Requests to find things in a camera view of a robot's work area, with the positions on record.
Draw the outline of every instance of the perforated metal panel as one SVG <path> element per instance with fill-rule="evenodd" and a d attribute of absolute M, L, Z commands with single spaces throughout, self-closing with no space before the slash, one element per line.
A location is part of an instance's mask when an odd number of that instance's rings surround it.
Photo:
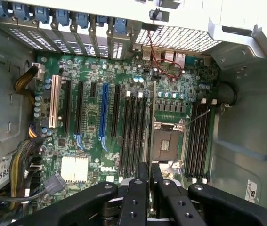
<path fill-rule="evenodd" d="M 160 48 L 204 52 L 220 43 L 212 39 L 206 31 L 180 27 L 160 26 L 150 34 L 153 46 Z M 137 44 L 150 45 L 147 30 L 141 30 Z"/>

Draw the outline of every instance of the blue pcie slot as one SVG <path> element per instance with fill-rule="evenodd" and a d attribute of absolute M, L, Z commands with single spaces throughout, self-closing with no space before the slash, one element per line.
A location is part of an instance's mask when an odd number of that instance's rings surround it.
<path fill-rule="evenodd" d="M 105 82 L 103 84 L 99 140 L 102 140 L 105 137 L 105 123 L 106 123 L 106 114 L 108 110 L 107 105 L 108 105 L 108 83 Z"/>

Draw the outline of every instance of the cable bundle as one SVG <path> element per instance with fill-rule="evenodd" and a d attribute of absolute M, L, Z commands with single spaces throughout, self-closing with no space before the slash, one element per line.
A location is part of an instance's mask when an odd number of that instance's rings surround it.
<path fill-rule="evenodd" d="M 24 196 L 25 190 L 25 170 L 30 167 L 31 154 L 38 151 L 38 147 L 42 144 L 43 138 L 27 139 L 21 142 L 16 154 L 13 156 L 10 164 L 10 182 L 11 182 L 11 197 Z M 12 202 L 10 209 L 14 210 L 17 203 Z"/>
<path fill-rule="evenodd" d="M 25 95 L 29 98 L 30 102 L 34 104 L 34 95 L 25 87 L 30 83 L 30 81 L 34 78 L 34 76 L 38 72 L 37 66 L 32 66 L 26 73 L 24 73 L 19 79 L 17 79 L 15 83 L 15 91 L 18 94 Z"/>

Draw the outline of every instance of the blue connector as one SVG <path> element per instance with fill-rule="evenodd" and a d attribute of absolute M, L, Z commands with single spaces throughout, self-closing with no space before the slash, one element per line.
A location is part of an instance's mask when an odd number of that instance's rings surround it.
<path fill-rule="evenodd" d="M 103 27 L 104 24 L 108 22 L 108 17 L 107 16 L 97 16 L 96 17 L 96 23 L 98 23 L 99 27 Z"/>
<path fill-rule="evenodd" d="M 77 24 L 82 28 L 88 28 L 88 14 L 87 13 L 76 13 Z"/>
<path fill-rule="evenodd" d="M 69 25 L 69 14 L 67 10 L 57 9 L 56 10 L 56 20 L 63 27 Z"/>
<path fill-rule="evenodd" d="M 49 23 L 49 9 L 41 6 L 35 6 L 35 17 L 44 24 Z"/>
<path fill-rule="evenodd" d="M 124 34 L 126 32 L 126 19 L 116 18 L 114 22 L 114 32 L 117 34 Z"/>
<path fill-rule="evenodd" d="M 101 108 L 101 118 L 100 118 L 100 131 L 99 131 L 99 140 L 102 142 L 105 138 L 105 123 L 106 123 L 106 114 L 108 110 L 108 83 L 103 84 L 103 94 L 102 94 L 102 108 Z"/>
<path fill-rule="evenodd" d="M 29 6 L 21 3 L 13 3 L 13 13 L 19 20 L 29 21 Z"/>
<path fill-rule="evenodd" d="M 0 0 L 0 17 L 9 17 L 8 3 Z"/>

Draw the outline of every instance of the white pci slot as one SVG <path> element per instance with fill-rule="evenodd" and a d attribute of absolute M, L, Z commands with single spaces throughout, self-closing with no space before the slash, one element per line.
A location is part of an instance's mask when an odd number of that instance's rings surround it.
<path fill-rule="evenodd" d="M 53 75 L 52 92 L 50 97 L 50 110 L 49 110 L 49 128 L 56 128 L 58 126 L 60 86 L 61 86 L 61 77 L 59 75 Z"/>

